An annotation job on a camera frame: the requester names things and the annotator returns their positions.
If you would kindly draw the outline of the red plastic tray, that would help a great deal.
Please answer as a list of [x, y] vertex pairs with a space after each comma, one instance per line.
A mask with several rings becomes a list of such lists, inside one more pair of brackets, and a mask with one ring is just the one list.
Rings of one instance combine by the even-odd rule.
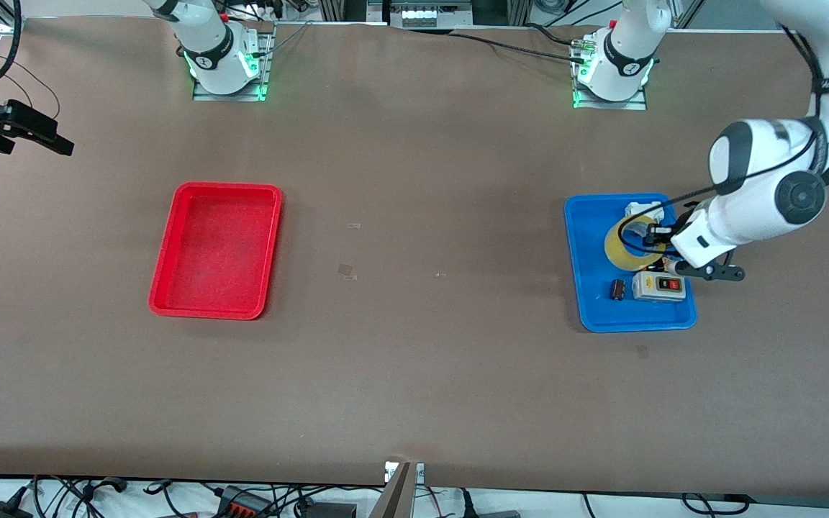
[[159, 316], [254, 320], [266, 309], [284, 195], [272, 184], [187, 181], [174, 191], [149, 289]]

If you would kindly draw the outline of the grey on-off switch box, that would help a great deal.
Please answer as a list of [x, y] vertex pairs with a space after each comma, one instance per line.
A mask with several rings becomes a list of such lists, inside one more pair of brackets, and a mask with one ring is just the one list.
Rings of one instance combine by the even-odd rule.
[[633, 276], [636, 301], [682, 302], [687, 298], [687, 283], [681, 276], [657, 271], [639, 271]]

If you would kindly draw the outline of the black orange power strip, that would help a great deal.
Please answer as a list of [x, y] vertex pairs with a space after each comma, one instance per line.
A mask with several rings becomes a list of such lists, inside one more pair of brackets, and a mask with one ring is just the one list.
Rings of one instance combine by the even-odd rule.
[[213, 492], [219, 498], [216, 518], [267, 518], [272, 509], [272, 501], [249, 489], [226, 486]]

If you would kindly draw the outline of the blue plastic tray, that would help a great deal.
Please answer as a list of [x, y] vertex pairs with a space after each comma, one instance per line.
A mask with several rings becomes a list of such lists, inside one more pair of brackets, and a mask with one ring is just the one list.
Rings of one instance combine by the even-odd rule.
[[[665, 202], [657, 191], [631, 194], [585, 194], [563, 204], [563, 219], [571, 255], [580, 322], [590, 332], [657, 332], [694, 327], [698, 319], [695, 298], [687, 283], [687, 298], [678, 303], [636, 301], [633, 273], [616, 268], [603, 249], [611, 227], [625, 216], [631, 202]], [[625, 299], [612, 301], [612, 279], [626, 281]]]

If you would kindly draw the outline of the yellow tape roll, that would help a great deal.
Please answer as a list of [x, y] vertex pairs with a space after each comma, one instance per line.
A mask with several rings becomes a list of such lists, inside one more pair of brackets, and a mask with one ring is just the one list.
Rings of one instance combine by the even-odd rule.
[[634, 272], [648, 268], [651, 263], [661, 259], [661, 253], [652, 253], [645, 245], [645, 231], [648, 224], [658, 224], [648, 217], [625, 217], [609, 230], [603, 249], [605, 255], [616, 268]]

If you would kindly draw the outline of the grey device with sockets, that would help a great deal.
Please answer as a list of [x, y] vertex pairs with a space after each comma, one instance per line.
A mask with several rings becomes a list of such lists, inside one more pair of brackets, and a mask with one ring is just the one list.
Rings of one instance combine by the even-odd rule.
[[402, 29], [454, 29], [474, 22], [471, 0], [391, 0], [389, 25]]

